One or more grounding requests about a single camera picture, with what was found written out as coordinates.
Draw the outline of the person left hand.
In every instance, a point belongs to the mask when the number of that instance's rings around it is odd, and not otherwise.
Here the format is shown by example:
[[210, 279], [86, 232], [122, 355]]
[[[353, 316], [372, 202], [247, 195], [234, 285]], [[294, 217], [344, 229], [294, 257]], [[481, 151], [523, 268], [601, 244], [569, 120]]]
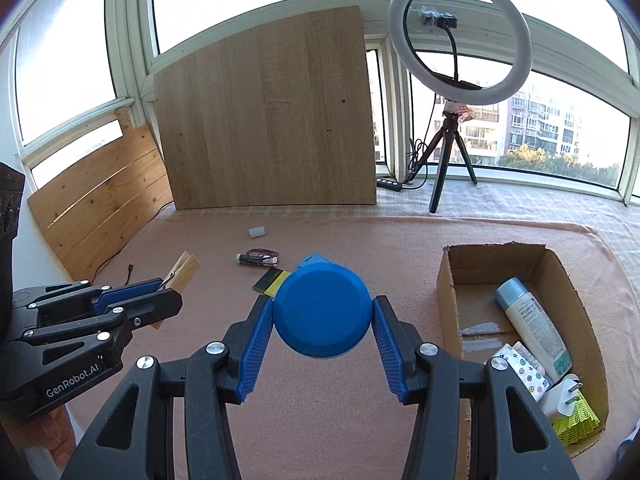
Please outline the person left hand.
[[23, 422], [1, 410], [1, 425], [19, 451], [44, 448], [59, 467], [65, 467], [76, 450], [75, 433], [64, 405], [31, 422]]

